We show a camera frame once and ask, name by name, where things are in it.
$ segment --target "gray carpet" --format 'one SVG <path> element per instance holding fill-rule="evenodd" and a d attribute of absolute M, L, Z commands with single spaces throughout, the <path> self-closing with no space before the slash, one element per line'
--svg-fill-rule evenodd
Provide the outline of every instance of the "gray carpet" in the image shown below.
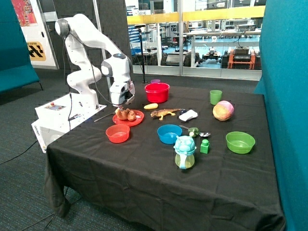
<path fill-rule="evenodd" d="M 62 70 L 37 69 L 36 72 L 44 91 L 41 91 L 38 83 L 34 83 L 0 94 L 0 163 L 21 154 L 36 141 L 31 127 L 31 123 L 37 120 L 34 108 L 68 93 Z M 255 81 L 244 80 L 146 76 L 148 82 L 155 78 L 171 86 L 187 86 L 200 90 L 215 88 L 222 91 L 252 93 L 257 85 Z M 132 79 L 141 82 L 142 75 L 133 75 Z M 107 95 L 105 79 L 100 80 L 97 86 L 102 94 Z M 45 155 L 38 143 L 20 157 L 0 165 L 0 230 L 45 229 L 53 211 L 43 194 L 44 171 Z M 75 202 L 70 213 L 64 219 L 55 216 L 47 230 L 151 230 L 141 224 L 125 221 L 105 208 L 80 199 L 80 195 L 72 189 L 68 189 L 67 199 Z"/>

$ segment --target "white sponge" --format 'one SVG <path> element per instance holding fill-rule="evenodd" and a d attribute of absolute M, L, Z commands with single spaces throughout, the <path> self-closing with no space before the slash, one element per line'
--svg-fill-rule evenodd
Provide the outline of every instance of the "white sponge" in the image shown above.
<path fill-rule="evenodd" d="M 190 120 L 196 117 L 198 117 L 198 113 L 196 113 L 194 110 L 189 110 L 188 112 L 181 114 L 179 116 L 179 119 L 186 122 L 187 120 Z"/>

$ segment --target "pink ball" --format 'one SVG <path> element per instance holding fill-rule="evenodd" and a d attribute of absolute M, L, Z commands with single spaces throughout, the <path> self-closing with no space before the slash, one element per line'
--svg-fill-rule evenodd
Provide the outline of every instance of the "pink ball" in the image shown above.
<path fill-rule="evenodd" d="M 234 112 L 234 107 L 228 101 L 220 101 L 213 108 L 213 115 L 220 121 L 225 121 L 231 118 Z"/>

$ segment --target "glass window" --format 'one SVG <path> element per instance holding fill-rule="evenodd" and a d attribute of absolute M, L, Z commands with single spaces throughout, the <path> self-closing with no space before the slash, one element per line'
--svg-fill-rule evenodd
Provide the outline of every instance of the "glass window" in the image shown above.
<path fill-rule="evenodd" d="M 126 0 L 134 72 L 259 80 L 265 2 Z"/>

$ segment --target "orange machine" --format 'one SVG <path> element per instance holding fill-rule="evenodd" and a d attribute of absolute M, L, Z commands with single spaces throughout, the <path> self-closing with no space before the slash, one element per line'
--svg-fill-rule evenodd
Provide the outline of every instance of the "orange machine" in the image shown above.
<path fill-rule="evenodd" d="M 249 69 L 255 68 L 256 54 L 254 50 L 245 52 L 240 49 L 232 49 L 229 55 L 229 69 Z"/>

